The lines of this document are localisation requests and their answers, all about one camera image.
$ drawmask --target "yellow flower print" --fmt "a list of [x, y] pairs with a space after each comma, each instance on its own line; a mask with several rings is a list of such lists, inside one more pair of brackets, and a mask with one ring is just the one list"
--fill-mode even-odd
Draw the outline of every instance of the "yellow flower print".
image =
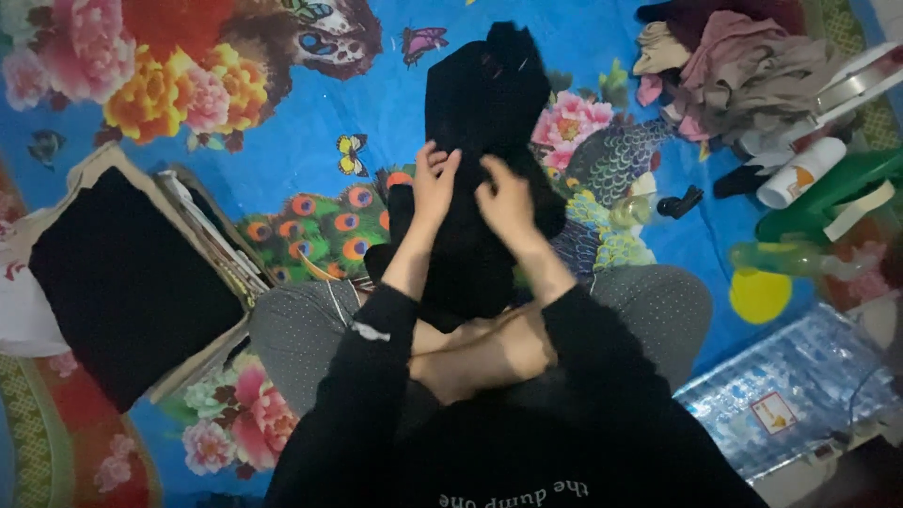
[[188, 116], [193, 65], [182, 50], [165, 63], [156, 61], [145, 44], [135, 51], [135, 76], [104, 104], [104, 118], [124, 136], [142, 145], [157, 136], [175, 136]]
[[221, 134], [245, 130], [260, 123], [266, 103], [266, 74], [254, 61], [238, 56], [228, 44], [210, 51], [202, 67], [218, 76], [229, 94], [228, 120], [216, 128]]

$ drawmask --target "label sticker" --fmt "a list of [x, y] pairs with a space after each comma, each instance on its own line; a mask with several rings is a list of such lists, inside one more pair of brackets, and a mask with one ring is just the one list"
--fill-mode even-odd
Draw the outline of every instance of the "label sticker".
[[756, 418], [765, 427], [765, 430], [772, 436], [794, 426], [797, 423], [796, 415], [787, 406], [787, 403], [781, 399], [776, 391], [772, 391], [765, 397], [753, 402], [749, 405], [752, 412], [756, 413]]

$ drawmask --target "purple butterfly print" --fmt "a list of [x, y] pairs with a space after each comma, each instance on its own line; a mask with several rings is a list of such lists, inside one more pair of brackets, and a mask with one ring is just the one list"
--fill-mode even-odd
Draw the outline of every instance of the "purple butterfly print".
[[447, 32], [444, 28], [418, 28], [411, 30], [405, 28], [402, 32], [401, 53], [404, 55], [402, 61], [411, 67], [412, 63], [417, 63], [424, 53], [436, 48], [444, 48], [449, 42], [442, 38]]

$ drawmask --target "white container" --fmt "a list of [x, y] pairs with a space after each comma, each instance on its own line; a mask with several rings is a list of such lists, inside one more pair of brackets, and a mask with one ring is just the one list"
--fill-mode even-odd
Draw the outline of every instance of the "white container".
[[846, 145], [840, 139], [819, 139], [802, 154], [790, 159], [790, 162], [759, 187], [756, 197], [769, 208], [784, 209], [841, 162], [845, 155]]

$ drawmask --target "yellow circle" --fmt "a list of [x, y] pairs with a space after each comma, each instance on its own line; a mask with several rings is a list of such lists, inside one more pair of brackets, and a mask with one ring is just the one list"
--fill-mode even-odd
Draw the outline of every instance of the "yellow circle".
[[754, 325], [778, 317], [792, 293], [793, 281], [786, 275], [746, 268], [735, 271], [731, 279], [731, 306]]

